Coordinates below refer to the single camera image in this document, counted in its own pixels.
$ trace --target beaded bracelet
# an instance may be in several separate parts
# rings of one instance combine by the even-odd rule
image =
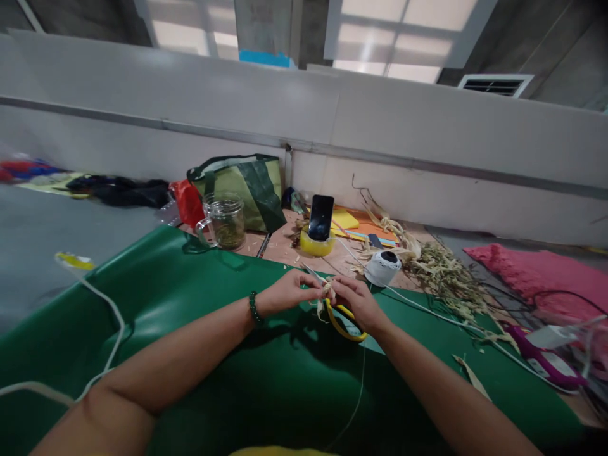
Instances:
[[[264,325],[264,319],[258,313],[258,309],[255,307],[255,295],[258,293],[252,291],[249,295],[249,309],[251,310],[251,316],[253,317],[253,321],[255,321],[255,325],[257,327]]]

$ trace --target glass jar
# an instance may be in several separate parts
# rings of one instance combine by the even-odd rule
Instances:
[[[196,233],[211,247],[235,250],[245,242],[243,199],[234,192],[220,191],[203,197],[206,217],[196,224]]]

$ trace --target white plug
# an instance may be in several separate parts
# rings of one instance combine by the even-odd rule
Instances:
[[[548,325],[529,333],[526,339],[539,348],[552,349],[578,340],[578,335],[569,326]]]

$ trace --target scissors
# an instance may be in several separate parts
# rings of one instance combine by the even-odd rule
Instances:
[[[316,278],[317,282],[319,282],[321,286],[325,284],[323,279],[321,279],[321,277],[319,277],[314,270],[312,270],[309,266],[306,266],[304,263],[302,263],[302,265],[306,268],[310,275]],[[336,331],[339,332],[342,337],[358,343],[363,342],[367,338],[367,333],[362,331],[356,325],[357,322],[355,321],[355,316],[349,309],[343,305],[332,307],[328,298],[323,298],[323,304],[325,305],[325,309],[327,309],[327,314],[329,315],[331,324],[334,326],[334,328],[336,328]],[[340,326],[336,317],[342,320],[346,331]]]

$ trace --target pink cloth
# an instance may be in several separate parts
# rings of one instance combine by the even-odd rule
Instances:
[[[498,274],[532,305],[539,291],[567,290],[577,293],[608,312],[608,275],[572,258],[543,250],[509,250],[500,244],[463,249],[473,259]],[[590,320],[602,312],[577,296],[564,293],[536,298],[534,314],[551,324],[568,325]],[[608,322],[596,327],[593,338],[592,372],[608,379]]]

